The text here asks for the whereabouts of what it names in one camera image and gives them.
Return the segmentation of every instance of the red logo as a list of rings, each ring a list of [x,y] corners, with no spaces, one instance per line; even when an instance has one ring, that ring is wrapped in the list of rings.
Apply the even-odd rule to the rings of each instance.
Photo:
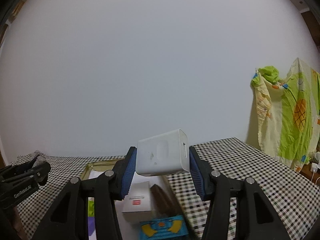
[[[132,200],[132,205],[140,205],[141,204],[141,200],[137,199],[137,200]]]

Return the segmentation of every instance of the black and white checkered cloth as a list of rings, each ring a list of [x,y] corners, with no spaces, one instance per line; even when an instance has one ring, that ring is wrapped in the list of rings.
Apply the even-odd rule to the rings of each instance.
[[[224,139],[195,146],[200,158],[209,161],[214,170],[229,178],[253,177],[273,204],[291,239],[302,239],[315,222],[320,210],[320,191],[309,180],[259,150],[236,139]],[[113,157],[44,156],[51,165],[48,183],[18,205],[22,224],[30,239],[42,217],[66,182],[80,176],[87,163]],[[30,160],[31,154],[19,156],[17,164]],[[167,176],[186,217],[199,237],[202,236],[209,209],[196,194],[190,173]],[[236,230],[236,200],[231,200],[228,239]]]

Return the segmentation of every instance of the pineapple print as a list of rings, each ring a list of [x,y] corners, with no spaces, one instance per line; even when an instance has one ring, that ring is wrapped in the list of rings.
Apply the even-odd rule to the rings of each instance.
[[[297,128],[300,132],[303,131],[304,125],[306,123],[306,108],[307,102],[302,98],[297,101],[296,107],[293,111],[293,121],[297,125]]]

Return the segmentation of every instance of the white wall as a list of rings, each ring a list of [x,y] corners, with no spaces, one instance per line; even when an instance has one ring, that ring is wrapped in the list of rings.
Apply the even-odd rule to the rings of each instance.
[[[28,0],[0,59],[4,151],[125,154],[179,127],[247,140],[255,68],[296,57],[320,70],[289,0]]]

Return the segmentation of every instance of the silver screw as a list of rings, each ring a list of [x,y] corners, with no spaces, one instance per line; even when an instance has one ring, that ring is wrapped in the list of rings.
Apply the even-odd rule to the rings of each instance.
[[[73,177],[73,178],[71,178],[71,180],[70,180],[70,182],[71,182],[72,184],[76,184],[78,181],[79,181],[78,177]]]
[[[254,179],[253,178],[246,178],[246,181],[249,183],[249,184],[253,184],[254,183]]]
[[[107,171],[104,173],[104,175],[106,175],[107,177],[111,177],[111,176],[113,176],[113,174],[115,174],[115,173],[113,172],[113,170],[107,170]]]
[[[219,171],[211,171],[211,175],[214,177],[219,177],[220,176],[220,172]]]

